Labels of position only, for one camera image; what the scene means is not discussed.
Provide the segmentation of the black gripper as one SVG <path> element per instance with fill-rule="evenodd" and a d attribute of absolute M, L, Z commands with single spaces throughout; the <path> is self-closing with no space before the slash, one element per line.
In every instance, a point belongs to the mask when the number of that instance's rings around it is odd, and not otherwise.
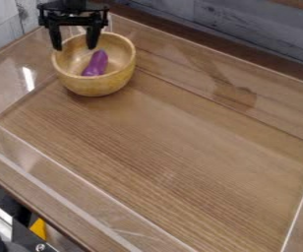
<path fill-rule="evenodd" d="M 94 49 L 101 31 L 109 24 L 110 6 L 92 0 L 50 0 L 38 3 L 38 23 L 49 29 L 53 48 L 62 50 L 61 26 L 84 26 L 88 47 Z"/>

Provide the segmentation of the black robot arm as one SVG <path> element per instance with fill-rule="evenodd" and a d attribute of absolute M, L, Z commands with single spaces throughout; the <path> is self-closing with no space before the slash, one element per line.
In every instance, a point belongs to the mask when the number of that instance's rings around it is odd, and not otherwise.
<path fill-rule="evenodd" d="M 90 0 L 51 0 L 38 3 L 38 24 L 49 30 L 53 48 L 62 50 L 61 27 L 85 27 L 89 49 L 98 45 L 102 29 L 109 25 L 110 6 Z"/>

